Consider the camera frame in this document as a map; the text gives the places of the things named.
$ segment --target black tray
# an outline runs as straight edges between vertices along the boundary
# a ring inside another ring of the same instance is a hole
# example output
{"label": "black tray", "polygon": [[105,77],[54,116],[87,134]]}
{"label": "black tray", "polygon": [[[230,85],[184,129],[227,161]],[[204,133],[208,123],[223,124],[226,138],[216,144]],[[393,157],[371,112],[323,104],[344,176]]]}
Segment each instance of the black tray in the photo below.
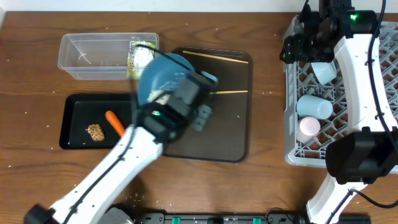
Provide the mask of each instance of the black tray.
{"label": "black tray", "polygon": [[[60,135],[62,149],[112,149],[120,136],[105,118],[108,110],[116,113],[126,128],[131,124],[129,94],[74,94],[65,101]],[[105,140],[94,142],[87,132],[91,124],[99,124]]]}
{"label": "black tray", "polygon": [[[186,54],[184,51],[226,57],[231,62]],[[241,91],[216,95],[212,114],[203,131],[188,128],[181,139],[165,148],[164,155],[207,161],[240,162],[249,152],[253,62],[242,51],[179,47],[173,53],[184,56],[196,69],[219,80],[217,91]]]}

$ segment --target carrot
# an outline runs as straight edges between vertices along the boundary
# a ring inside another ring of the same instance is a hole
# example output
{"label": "carrot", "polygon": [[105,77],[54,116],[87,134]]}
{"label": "carrot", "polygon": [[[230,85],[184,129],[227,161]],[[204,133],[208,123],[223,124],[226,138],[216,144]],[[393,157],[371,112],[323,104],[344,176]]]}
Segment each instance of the carrot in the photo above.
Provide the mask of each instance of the carrot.
{"label": "carrot", "polygon": [[124,134],[124,127],[122,122],[120,122],[119,118],[116,116],[113,111],[107,111],[105,113],[105,117],[108,120],[108,122],[112,125],[112,127],[115,129],[115,131],[121,136]]}

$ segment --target dish rack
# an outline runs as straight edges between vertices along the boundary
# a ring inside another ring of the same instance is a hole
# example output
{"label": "dish rack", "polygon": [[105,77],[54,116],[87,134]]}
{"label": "dish rack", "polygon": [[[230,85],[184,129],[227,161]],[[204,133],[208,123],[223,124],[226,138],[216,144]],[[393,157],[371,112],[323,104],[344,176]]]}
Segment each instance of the dish rack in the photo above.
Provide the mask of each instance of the dish rack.
{"label": "dish rack", "polygon": [[[288,35],[303,32],[302,25],[294,17],[287,29]],[[398,119],[398,23],[382,22],[380,28],[380,65],[387,99],[392,114]],[[284,63],[286,75],[286,109],[284,112],[284,154],[285,160],[295,166],[326,167],[327,146],[346,135],[348,110],[345,98],[343,78],[336,59],[337,77],[326,85],[317,81],[311,63]],[[305,143],[296,140],[297,122],[300,116],[296,112],[297,101],[303,95],[313,95],[329,100],[333,105],[332,115],[320,120],[319,134]],[[391,171],[398,173],[398,166]]]}

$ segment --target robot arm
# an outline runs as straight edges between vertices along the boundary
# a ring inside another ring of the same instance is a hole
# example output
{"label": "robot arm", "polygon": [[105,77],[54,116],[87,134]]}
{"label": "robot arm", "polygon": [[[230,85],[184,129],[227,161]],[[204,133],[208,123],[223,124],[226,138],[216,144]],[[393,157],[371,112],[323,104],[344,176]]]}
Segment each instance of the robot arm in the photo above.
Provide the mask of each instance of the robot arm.
{"label": "robot arm", "polygon": [[134,139],[128,145],[133,129],[132,126],[128,127],[124,136],[94,170],[76,188],[51,206],[50,209],[55,211],[52,216],[55,221],[65,222],[70,208],[118,159],[126,147],[129,149],[122,160],[88,192],[68,223],[97,223],[130,181],[162,154],[163,144],[156,143],[155,136],[143,127],[135,130]]}
{"label": "robot arm", "polygon": [[95,224],[130,181],[163,152],[163,143],[174,142],[199,117],[218,80],[208,73],[191,71],[177,91],[143,105],[136,128],[130,126],[113,150],[70,193],[49,210],[35,205],[25,224]]}
{"label": "robot arm", "polygon": [[[371,34],[355,34],[351,39],[343,37],[334,49],[335,57],[340,65],[346,92],[348,134],[355,131],[362,131],[365,127],[369,127],[372,132],[384,131],[380,120],[375,119],[377,118],[376,105],[373,101],[368,66],[365,65],[368,60],[367,52],[370,40]],[[374,59],[373,71],[377,95],[382,112],[384,113],[384,119],[392,131],[392,127],[398,125],[391,113],[382,82],[378,56],[379,39],[376,39],[374,43],[372,55]],[[362,181],[339,184],[335,177],[327,174],[317,194],[307,203],[307,212],[310,221],[313,223],[326,223],[330,213],[343,200],[349,189],[362,190],[366,186],[367,184]],[[334,215],[331,223],[338,221],[340,213],[354,196],[355,193],[348,197],[344,205]]]}
{"label": "robot arm", "polygon": [[[387,175],[398,156],[378,119],[368,70],[368,49],[373,34],[378,35],[373,11],[356,11],[350,0],[320,0],[319,12],[306,4],[299,21],[302,33],[288,36],[280,59],[331,62],[336,58],[343,76],[348,105],[347,136],[326,150],[328,174],[317,194],[306,204],[310,223],[336,223],[340,213],[355,196],[378,177]],[[379,39],[373,45],[373,72],[383,118],[395,139],[397,121],[387,102],[379,66]]]}

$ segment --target black cable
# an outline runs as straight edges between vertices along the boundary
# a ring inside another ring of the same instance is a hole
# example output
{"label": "black cable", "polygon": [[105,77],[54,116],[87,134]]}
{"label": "black cable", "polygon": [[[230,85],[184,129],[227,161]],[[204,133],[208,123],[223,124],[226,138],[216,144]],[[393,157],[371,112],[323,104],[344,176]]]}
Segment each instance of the black cable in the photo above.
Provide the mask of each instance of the black cable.
{"label": "black cable", "polygon": [[[135,85],[133,84],[133,80],[130,80],[130,103],[131,103],[131,121],[132,124],[136,123],[136,111],[137,111],[137,95],[135,94]],[[118,162],[123,161],[124,160],[124,155],[127,153],[127,151],[129,150],[129,146],[132,143],[132,140],[134,139],[136,133],[136,126],[133,127],[132,129],[132,133],[130,136],[129,141],[126,144],[126,147],[124,148],[123,152],[118,156],[118,158],[113,162],[112,165],[110,165],[106,171],[104,171],[88,188],[87,190],[80,196],[80,198],[76,201],[76,203],[70,208],[70,211],[67,215],[67,217],[65,218],[65,220],[63,221],[63,224],[67,224],[69,222],[69,219],[72,217],[72,215],[74,213],[76,213],[77,207],[83,202],[84,198],[91,192],[91,190],[93,190],[93,188],[106,176],[106,174],[108,174],[113,167],[116,166],[116,164],[118,164]]]}
{"label": "black cable", "polygon": [[[274,207],[274,208],[270,209],[270,210],[266,213],[266,222],[267,222],[268,224],[271,224],[271,223],[268,221],[268,213],[271,212],[271,211],[273,211],[273,210],[275,210],[275,209],[279,209],[279,210],[281,210],[281,211],[285,211],[285,210],[283,210],[282,208],[279,208],[279,207]],[[287,214],[284,214],[284,215],[286,216],[286,218],[287,218],[289,221],[291,221],[292,223],[294,223],[293,220],[290,219],[290,217],[289,217]]]}
{"label": "black cable", "polygon": [[351,196],[352,194],[353,194],[352,191],[348,190],[347,194],[344,196],[344,198],[341,200],[341,202],[337,205],[335,210],[330,214],[328,221],[326,221],[326,224],[330,224],[333,217],[336,215],[336,213],[340,210],[340,208],[344,205],[344,203],[347,201],[349,196]]}
{"label": "black cable", "polygon": [[351,189],[352,192],[355,192],[357,194],[359,194],[362,198],[365,198],[365,200],[367,200],[368,202],[372,203],[373,205],[379,207],[379,208],[395,208],[396,206],[398,206],[398,200],[390,205],[383,205],[380,203],[375,202],[374,200],[372,200],[371,198],[369,198],[368,196],[366,196],[364,193],[355,190],[355,189]]}
{"label": "black cable", "polygon": [[[161,55],[163,55],[164,57],[166,57],[167,59],[175,62],[176,64],[180,65],[181,67],[187,69],[188,71],[192,71],[192,69],[188,68],[186,65],[184,65],[183,63],[175,60],[174,58],[168,56],[167,54],[159,51],[158,49],[155,49],[153,47],[149,47],[147,45],[142,45],[142,44],[137,44],[137,47],[143,47],[143,48],[147,48],[150,49],[154,52],[157,52]],[[130,104],[131,104],[131,122],[132,124],[136,124],[136,120],[137,120],[137,109],[138,109],[138,99],[137,99],[137,94],[136,94],[136,90],[135,90],[135,84],[133,83],[133,80],[130,79]],[[106,171],[104,171],[88,188],[87,190],[80,196],[80,198],[76,201],[76,203],[70,208],[70,211],[67,215],[67,217],[65,218],[65,220],[63,221],[62,224],[67,224],[69,222],[69,219],[72,217],[72,215],[74,213],[76,213],[77,207],[83,202],[83,199],[91,192],[91,190],[93,190],[93,188],[106,176],[106,174],[108,174],[113,167],[116,166],[116,164],[118,164],[118,162],[123,161],[123,156],[127,153],[127,151],[129,150],[129,146],[132,143],[132,140],[134,139],[135,133],[136,133],[136,128],[137,126],[134,126],[132,129],[132,133],[130,136],[130,139],[128,141],[128,143],[126,144],[126,147],[124,148],[123,152],[118,156],[118,159],[116,159],[112,165],[110,165]]]}
{"label": "black cable", "polygon": [[371,88],[372,88],[372,92],[373,92],[373,99],[374,99],[374,103],[376,104],[377,117],[380,119],[380,123],[383,126],[383,128],[387,134],[387,137],[390,140],[392,147],[394,148],[396,153],[398,153],[398,147],[396,145],[394,137],[392,136],[392,134],[390,132],[390,129],[388,128],[388,125],[386,124],[386,121],[384,120],[383,113],[380,108],[379,98],[377,96],[377,91],[376,91],[376,84],[374,83],[374,76],[373,76],[373,60],[372,60],[373,45],[374,45],[374,41],[376,40],[377,33],[379,32],[381,21],[383,20],[385,10],[386,10],[386,0],[382,0],[380,18],[379,18],[379,21],[377,22],[376,29],[372,35],[372,39],[371,39],[371,42],[369,45],[368,70],[369,70],[369,78],[371,81]]}
{"label": "black cable", "polygon": [[[380,26],[381,26],[381,22],[383,20],[384,17],[384,12],[386,10],[386,0],[382,0],[382,6],[381,6],[381,13],[380,13],[380,18],[377,22],[377,26],[374,30],[374,33],[372,35],[372,39],[370,41],[369,44],[369,49],[368,49],[368,70],[369,70],[369,79],[371,82],[371,88],[372,88],[372,93],[373,93],[373,99],[374,99],[374,103],[376,104],[376,111],[377,111],[377,117],[380,119],[380,123],[383,126],[387,137],[389,138],[389,141],[392,145],[392,147],[394,148],[394,150],[398,153],[398,147],[396,145],[396,142],[390,132],[390,129],[388,128],[388,125],[386,124],[386,121],[384,120],[383,117],[383,113],[381,111],[381,107],[380,107],[380,102],[379,102],[379,98],[377,96],[377,91],[376,91],[376,84],[374,82],[374,75],[373,75],[373,59],[372,59],[372,52],[373,52],[373,45],[374,45],[374,41],[376,40],[376,36],[377,33],[379,32]],[[379,208],[394,208],[396,206],[398,206],[398,200],[390,205],[383,205],[380,203],[377,203],[376,201],[372,200],[371,198],[369,198],[368,196],[366,196],[364,193],[355,190],[355,189],[350,189],[348,190],[348,193],[345,195],[345,197],[342,199],[342,201],[338,204],[338,206],[336,207],[336,209],[332,212],[332,214],[330,215],[328,221],[326,222],[326,224],[329,224],[332,220],[332,218],[335,216],[335,214],[337,213],[337,211],[343,206],[343,204],[347,201],[348,197],[350,195],[353,194],[353,192],[357,193],[358,195],[360,195],[361,197],[365,198],[365,200],[367,200],[368,202],[372,203],[373,205],[379,207]]]}

